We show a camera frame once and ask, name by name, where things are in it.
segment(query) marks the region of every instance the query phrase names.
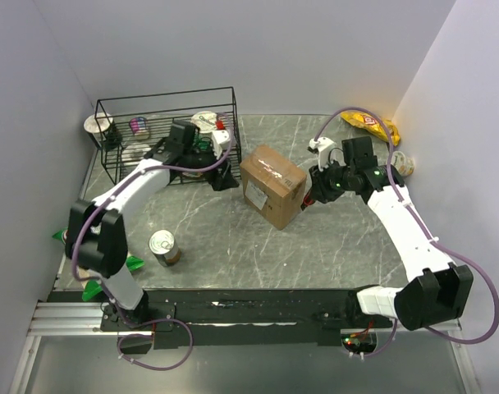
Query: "cardboard box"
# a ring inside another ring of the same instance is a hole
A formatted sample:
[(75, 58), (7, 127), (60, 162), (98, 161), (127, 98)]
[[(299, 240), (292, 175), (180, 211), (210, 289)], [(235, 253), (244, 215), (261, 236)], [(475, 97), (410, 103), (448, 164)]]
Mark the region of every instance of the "cardboard box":
[(267, 145), (240, 164), (246, 203), (282, 230), (300, 211), (306, 173)]

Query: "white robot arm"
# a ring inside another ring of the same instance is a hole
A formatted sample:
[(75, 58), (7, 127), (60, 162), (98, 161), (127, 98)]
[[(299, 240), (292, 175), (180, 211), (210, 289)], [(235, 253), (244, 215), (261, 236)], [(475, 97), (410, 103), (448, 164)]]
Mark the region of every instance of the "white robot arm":
[[(224, 130), (213, 131), (210, 149), (196, 150), (194, 140), (198, 131), (192, 123), (174, 121), (169, 136), (147, 152), (131, 174), (103, 195), (92, 201), (78, 200), (71, 208), (66, 239), (68, 257), (72, 257), (76, 238), (89, 215), (111, 200), (94, 220), (94, 225), (99, 229), (91, 227), (84, 236), (79, 248), (79, 266), (88, 270), (91, 277), (101, 281), (112, 295), (112, 300), (135, 322), (144, 321), (148, 297), (125, 265), (125, 226), (152, 194), (169, 185), (176, 177), (177, 171), (160, 168), (162, 165), (216, 167), (214, 164), (228, 148), (231, 136)], [(238, 186), (231, 175), (229, 161), (203, 175), (214, 190)]]
[(469, 268), (456, 267), (448, 254), (430, 244), (430, 232), (413, 217), (420, 219), (402, 177), (392, 167), (396, 186), (389, 184), (387, 168), (378, 166), (369, 137), (342, 141), (344, 166), (331, 158), (336, 147), (324, 137), (310, 141), (318, 165), (309, 170), (312, 188), (303, 208), (334, 201), (346, 191), (361, 195), (387, 229), (409, 282), (402, 288), (368, 286), (359, 291), (360, 310), (397, 318), (409, 330), (460, 317), (474, 280)]

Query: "snack bag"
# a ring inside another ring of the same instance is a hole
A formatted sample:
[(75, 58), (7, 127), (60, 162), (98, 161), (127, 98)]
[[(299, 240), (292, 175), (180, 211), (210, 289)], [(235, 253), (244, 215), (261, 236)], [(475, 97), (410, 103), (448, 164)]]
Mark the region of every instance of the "snack bag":
[[(345, 111), (341, 114), (341, 118), (350, 123), (352, 126), (359, 127), (360, 129), (365, 129), (381, 140), (388, 142), (387, 134), (384, 132), (381, 125), (379, 125), (378, 121), (373, 119), (370, 115), (361, 111)], [(396, 125), (394, 125), (388, 119), (382, 118), (382, 120), (384, 121), (384, 124), (387, 125), (388, 130), (390, 131), (391, 141), (395, 146), (397, 146), (401, 138), (399, 136), (399, 131), (397, 130)]]

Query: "gray marble surface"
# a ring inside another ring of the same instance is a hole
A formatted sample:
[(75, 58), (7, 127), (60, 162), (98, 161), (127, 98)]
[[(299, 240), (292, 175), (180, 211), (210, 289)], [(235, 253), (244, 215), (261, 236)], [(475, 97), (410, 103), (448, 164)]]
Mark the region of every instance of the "gray marble surface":
[[(257, 145), (268, 144), (308, 171), (317, 160), (306, 148), (325, 119), (241, 116), (243, 157)], [(338, 143), (367, 135), (340, 120), (332, 122), (325, 133)], [(373, 143), (379, 161), (385, 162), (386, 145), (376, 138)], [(97, 160), (85, 198), (92, 199), (111, 187)], [(181, 261), (172, 268), (161, 266), (149, 251), (150, 236), (161, 229), (175, 234), (182, 249)], [(134, 273), (144, 288), (406, 284), (401, 259), (384, 227), (360, 197), (351, 193), (334, 203), (309, 207), (278, 231), (245, 203), (241, 187), (214, 192), (208, 184), (169, 186), (149, 199), (126, 230), (130, 252), (146, 262)], [(67, 263), (57, 289), (79, 288)]]

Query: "white wall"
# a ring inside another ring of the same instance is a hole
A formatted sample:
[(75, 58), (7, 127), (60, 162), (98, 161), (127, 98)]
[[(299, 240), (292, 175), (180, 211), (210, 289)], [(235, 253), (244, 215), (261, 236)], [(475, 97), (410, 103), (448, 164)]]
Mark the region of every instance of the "white wall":
[[(395, 119), (416, 161), (409, 185), (419, 212), (499, 290), (499, 0), (457, 0)], [(467, 338), (492, 320), (477, 279), (462, 318)], [(499, 330), (470, 352), (483, 392), (499, 394)]]
[(36, 6), (0, 0), (0, 393), (62, 256), (51, 235), (89, 162), (81, 122), (90, 112)]
[(391, 116), (455, 0), (35, 0), (93, 102), (234, 85), (244, 113)]

